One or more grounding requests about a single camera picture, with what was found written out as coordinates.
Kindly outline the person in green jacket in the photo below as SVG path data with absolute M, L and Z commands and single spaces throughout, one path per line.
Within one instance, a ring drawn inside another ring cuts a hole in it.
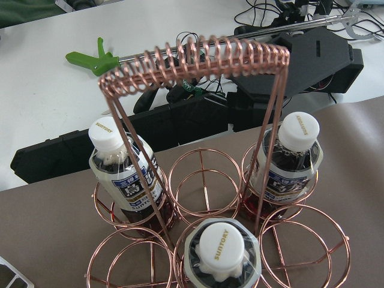
M 1 1 L 1 28 L 65 14 L 55 1 Z

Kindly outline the green handled reach grabber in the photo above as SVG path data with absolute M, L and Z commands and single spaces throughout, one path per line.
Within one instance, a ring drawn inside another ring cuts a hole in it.
M 259 43 L 256 41 L 257 38 L 338 23 L 343 24 L 344 31 L 352 40 L 379 37 L 381 34 L 377 31 L 365 35 L 355 33 L 354 28 L 360 23 L 358 14 L 358 9 L 350 8 L 343 15 L 327 16 L 255 32 L 219 38 L 211 36 L 208 39 L 200 36 L 185 44 L 178 41 L 175 47 L 169 45 L 163 49 L 156 47 L 153 51 L 145 51 L 127 58 L 114 57 L 111 53 L 106 53 L 103 39 L 99 38 L 99 56 L 97 58 L 79 52 L 70 52 L 65 58 L 71 64 L 91 70 L 96 76 L 102 76 L 115 70 L 117 74 L 127 73 L 130 77 L 148 78 L 152 82 L 156 78 L 176 80 L 183 77 L 224 73 L 252 74 L 264 64 L 270 66 L 265 73 L 271 74 L 277 67 L 288 65 L 289 57 L 286 49 Z

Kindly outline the black device stand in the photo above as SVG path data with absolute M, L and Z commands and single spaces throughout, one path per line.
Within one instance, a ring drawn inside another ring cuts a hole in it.
M 290 52 L 286 98 L 302 92 L 345 93 L 364 67 L 362 51 L 326 28 L 298 35 L 282 33 L 271 39 Z M 236 91 L 221 96 L 203 92 L 188 98 L 179 86 L 167 103 L 130 116 L 136 132 L 152 148 L 163 151 L 227 130 L 262 124 L 273 83 L 272 75 L 233 78 Z M 10 167 L 27 183 L 35 183 L 89 168 L 93 144 L 86 130 L 16 151 Z

